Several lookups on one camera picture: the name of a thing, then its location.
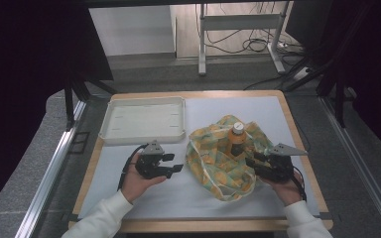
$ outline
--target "plastic tray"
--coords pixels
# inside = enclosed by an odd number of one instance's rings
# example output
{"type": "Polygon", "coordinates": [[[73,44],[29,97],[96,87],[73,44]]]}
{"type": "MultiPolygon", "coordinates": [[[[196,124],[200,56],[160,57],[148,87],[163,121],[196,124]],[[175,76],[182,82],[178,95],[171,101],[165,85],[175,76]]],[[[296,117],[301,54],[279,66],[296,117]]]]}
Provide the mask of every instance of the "plastic tray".
{"type": "Polygon", "coordinates": [[[182,97],[118,99],[108,103],[99,136],[109,145],[175,143],[185,137],[182,97]]]}

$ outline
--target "bottle cap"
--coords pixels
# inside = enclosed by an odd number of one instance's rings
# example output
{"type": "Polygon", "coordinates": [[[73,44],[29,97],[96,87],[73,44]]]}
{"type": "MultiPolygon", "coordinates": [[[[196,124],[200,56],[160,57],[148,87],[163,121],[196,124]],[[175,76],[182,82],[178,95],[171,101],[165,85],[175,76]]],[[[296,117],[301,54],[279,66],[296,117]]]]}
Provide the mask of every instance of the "bottle cap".
{"type": "Polygon", "coordinates": [[[235,134],[242,134],[243,133],[243,129],[244,129],[243,123],[241,123],[241,122],[234,123],[233,132],[235,134]]]}

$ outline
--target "white sleeve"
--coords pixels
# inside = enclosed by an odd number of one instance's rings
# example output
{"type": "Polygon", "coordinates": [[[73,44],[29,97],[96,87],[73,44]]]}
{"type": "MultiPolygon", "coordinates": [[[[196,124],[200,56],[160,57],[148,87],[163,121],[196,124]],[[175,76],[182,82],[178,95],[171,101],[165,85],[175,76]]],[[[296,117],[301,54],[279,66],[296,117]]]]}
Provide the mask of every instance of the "white sleeve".
{"type": "Polygon", "coordinates": [[[323,225],[323,222],[311,215],[305,201],[299,201],[284,207],[289,228],[290,238],[321,238],[332,237],[323,225]]]}
{"type": "Polygon", "coordinates": [[[118,191],[110,198],[98,202],[89,214],[63,235],[63,238],[111,238],[116,235],[123,216],[132,207],[133,205],[126,200],[122,192],[118,191]]]}

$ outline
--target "brown bottle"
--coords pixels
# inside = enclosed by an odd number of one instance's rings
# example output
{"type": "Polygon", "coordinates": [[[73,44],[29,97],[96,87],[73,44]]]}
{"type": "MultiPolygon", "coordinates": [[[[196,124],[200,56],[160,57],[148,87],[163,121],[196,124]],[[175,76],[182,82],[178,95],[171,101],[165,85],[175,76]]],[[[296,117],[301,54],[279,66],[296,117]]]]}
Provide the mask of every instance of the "brown bottle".
{"type": "Polygon", "coordinates": [[[225,154],[234,158],[244,152],[244,142],[246,141],[246,132],[241,122],[234,123],[233,127],[228,131],[228,144],[225,154]]]}

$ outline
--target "yellow patterned fabric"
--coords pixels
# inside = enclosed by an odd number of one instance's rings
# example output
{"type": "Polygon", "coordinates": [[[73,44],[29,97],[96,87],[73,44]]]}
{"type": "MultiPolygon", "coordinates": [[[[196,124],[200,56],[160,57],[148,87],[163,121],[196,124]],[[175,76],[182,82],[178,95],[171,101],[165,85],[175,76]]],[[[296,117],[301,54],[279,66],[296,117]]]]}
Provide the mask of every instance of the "yellow patterned fabric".
{"type": "Polygon", "coordinates": [[[187,163],[196,179],[217,199],[238,200],[253,191],[255,172],[246,166],[245,158],[253,158],[253,150],[263,152],[273,145],[255,122],[243,123],[247,135],[245,152],[237,157],[225,155],[227,133],[234,123],[242,122],[233,115],[222,117],[216,124],[192,132],[187,147],[187,163]]]}

